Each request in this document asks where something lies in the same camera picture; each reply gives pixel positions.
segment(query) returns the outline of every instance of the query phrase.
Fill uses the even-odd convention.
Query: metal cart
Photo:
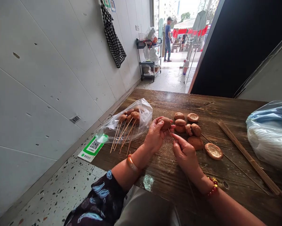
[[[137,51],[138,51],[138,57],[139,57],[139,65],[140,65],[140,70],[141,70],[141,81],[143,81],[144,78],[152,78],[153,81],[154,81],[154,78],[156,77],[156,75],[160,72],[161,73],[161,64],[162,64],[162,50],[160,48],[159,50],[159,53],[160,53],[160,56],[159,56],[159,59],[156,60],[156,61],[143,61],[141,62],[141,58],[140,58],[140,52],[139,52],[139,49],[144,49],[144,47],[146,46],[146,43],[147,42],[151,42],[151,40],[139,40],[137,39],[136,40],[136,45],[137,45]],[[153,45],[153,48],[156,48],[156,47],[160,47],[162,46],[162,39],[161,38],[158,38],[158,43],[156,45]],[[160,69],[155,72],[155,63],[157,61],[160,61]],[[153,75],[144,75],[143,73],[143,70],[142,70],[142,65],[149,65],[149,66],[152,66],[153,68]]]

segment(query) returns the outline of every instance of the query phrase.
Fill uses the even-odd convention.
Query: checkered cloth
[[[107,43],[109,45],[109,49],[114,58],[115,64],[117,68],[121,67],[122,62],[125,60],[126,53],[116,35],[114,26],[113,26],[113,18],[110,13],[107,11],[103,1],[101,0],[101,11],[104,22],[104,32]]]

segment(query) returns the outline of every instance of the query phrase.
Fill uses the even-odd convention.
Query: electrical outlet
[[[73,118],[70,119],[71,122],[73,122],[74,124],[76,122],[78,122],[81,118],[78,115],[75,115]]]

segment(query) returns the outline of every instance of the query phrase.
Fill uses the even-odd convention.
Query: man in blue shirt
[[[172,22],[171,17],[168,17],[167,18],[167,24],[165,26],[165,56],[164,56],[164,62],[165,61],[171,62],[171,60],[170,60],[170,54],[171,54],[171,45],[170,45],[170,43],[172,43],[171,34],[170,34],[171,22]]]

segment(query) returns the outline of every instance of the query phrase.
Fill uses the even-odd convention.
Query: hand
[[[172,137],[174,138],[173,152],[179,166],[199,191],[205,194],[213,185],[198,164],[195,148],[174,133]]]
[[[163,140],[166,135],[169,134],[169,131],[161,131],[162,126],[164,125],[164,121],[159,121],[163,116],[156,118],[152,121],[147,136],[144,141],[144,145],[146,148],[151,150],[154,153],[157,153],[163,144]],[[173,132],[175,125],[171,125],[170,131]]]

